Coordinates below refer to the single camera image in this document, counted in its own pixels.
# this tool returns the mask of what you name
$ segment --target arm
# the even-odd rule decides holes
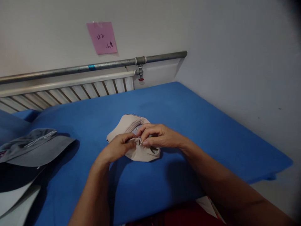
[[[226,221],[235,225],[293,225],[293,221],[188,138],[164,125],[145,124],[138,132],[144,146],[180,148],[202,188]]]
[[[70,218],[69,226],[110,225],[108,173],[110,163],[124,156],[136,143],[126,143],[133,133],[117,135],[93,163],[81,197]]]

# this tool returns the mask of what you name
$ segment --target blue tape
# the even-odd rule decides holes
[[[95,68],[94,64],[93,65],[88,65],[88,67],[89,67],[90,71],[96,71],[96,68]]]

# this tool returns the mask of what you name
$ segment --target baseball cap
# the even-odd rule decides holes
[[[16,204],[34,180],[35,178],[21,188],[0,193],[0,217]]]
[[[122,133],[137,133],[138,129],[145,123],[150,123],[146,118],[136,115],[124,115],[121,117],[118,125],[107,135],[107,141],[111,142],[115,136]],[[127,142],[135,142],[136,147],[130,149],[125,156],[133,161],[150,162],[160,157],[160,148],[145,147],[141,145],[141,138],[132,138]]]
[[[34,129],[28,135],[0,147],[0,163],[38,167],[54,160],[75,139],[58,135],[55,129]]]
[[[41,186],[34,185],[23,194],[18,202],[0,217],[0,226],[22,226],[25,223],[35,198],[37,197]]]
[[[16,190],[34,180],[46,165],[26,167],[9,163],[0,163],[0,193]]]

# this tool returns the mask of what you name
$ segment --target paper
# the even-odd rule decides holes
[[[116,53],[116,42],[111,22],[87,23],[97,54]]]

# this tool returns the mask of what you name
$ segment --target forearm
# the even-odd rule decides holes
[[[109,225],[108,172],[107,162],[96,160],[92,165],[69,226]]]
[[[279,225],[282,225],[281,221],[291,223],[282,211],[195,143],[186,139],[180,148],[196,171],[206,194],[233,223],[260,225],[267,223],[264,222],[267,219],[269,223],[276,219]]]

